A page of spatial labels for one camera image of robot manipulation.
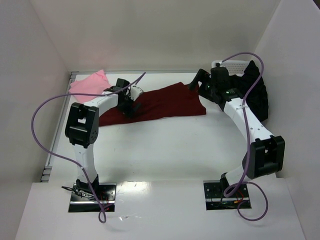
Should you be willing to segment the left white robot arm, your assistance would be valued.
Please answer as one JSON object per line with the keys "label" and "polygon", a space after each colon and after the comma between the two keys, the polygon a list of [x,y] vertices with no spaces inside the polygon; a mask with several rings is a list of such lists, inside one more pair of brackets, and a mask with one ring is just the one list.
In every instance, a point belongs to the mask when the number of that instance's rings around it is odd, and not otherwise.
{"label": "left white robot arm", "polygon": [[116,85],[103,90],[94,99],[84,103],[74,102],[69,110],[65,136],[71,143],[77,163],[77,191],[93,194],[100,188],[95,168],[94,143],[99,134],[99,118],[110,109],[118,109],[125,117],[132,117],[140,107],[134,103],[144,91],[137,82],[119,78]]}

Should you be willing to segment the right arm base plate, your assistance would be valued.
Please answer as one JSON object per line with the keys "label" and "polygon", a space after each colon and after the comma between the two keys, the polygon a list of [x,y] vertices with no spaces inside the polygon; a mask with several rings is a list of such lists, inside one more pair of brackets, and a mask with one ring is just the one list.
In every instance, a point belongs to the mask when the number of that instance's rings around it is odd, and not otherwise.
{"label": "right arm base plate", "polygon": [[246,185],[242,185],[231,197],[225,197],[223,186],[218,180],[204,181],[204,197],[207,211],[251,209],[249,192]]}

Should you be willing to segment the dark red t shirt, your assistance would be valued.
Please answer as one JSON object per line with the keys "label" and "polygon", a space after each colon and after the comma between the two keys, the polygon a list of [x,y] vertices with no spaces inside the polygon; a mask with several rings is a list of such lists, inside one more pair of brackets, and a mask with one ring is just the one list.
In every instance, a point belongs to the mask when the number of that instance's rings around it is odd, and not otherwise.
{"label": "dark red t shirt", "polygon": [[140,107],[132,117],[125,116],[116,107],[99,117],[99,126],[131,124],[153,121],[171,117],[193,117],[207,114],[201,104],[197,90],[178,82],[161,89],[144,92],[138,97],[134,106]]}

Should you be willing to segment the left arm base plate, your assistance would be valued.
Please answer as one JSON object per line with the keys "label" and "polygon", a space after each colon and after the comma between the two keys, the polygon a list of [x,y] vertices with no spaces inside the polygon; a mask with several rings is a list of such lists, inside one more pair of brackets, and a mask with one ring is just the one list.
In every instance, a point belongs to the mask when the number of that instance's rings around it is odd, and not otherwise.
{"label": "left arm base plate", "polygon": [[[117,185],[115,183],[101,183],[98,187],[96,195],[106,212],[115,211],[116,188]],[[76,184],[72,188],[65,187],[64,189],[71,192],[68,207],[69,213],[100,211],[99,204],[92,193],[78,189]]]}

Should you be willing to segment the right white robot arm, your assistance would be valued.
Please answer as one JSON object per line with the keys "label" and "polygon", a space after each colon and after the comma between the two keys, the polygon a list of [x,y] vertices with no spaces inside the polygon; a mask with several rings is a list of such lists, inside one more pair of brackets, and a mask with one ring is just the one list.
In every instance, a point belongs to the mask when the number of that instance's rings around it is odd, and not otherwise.
{"label": "right white robot arm", "polygon": [[253,61],[242,76],[230,75],[219,63],[210,72],[200,68],[188,89],[197,90],[200,96],[217,104],[247,142],[241,166],[221,176],[226,184],[225,197],[234,194],[242,183],[283,169],[285,140],[262,124],[268,117],[267,92],[261,72]]}

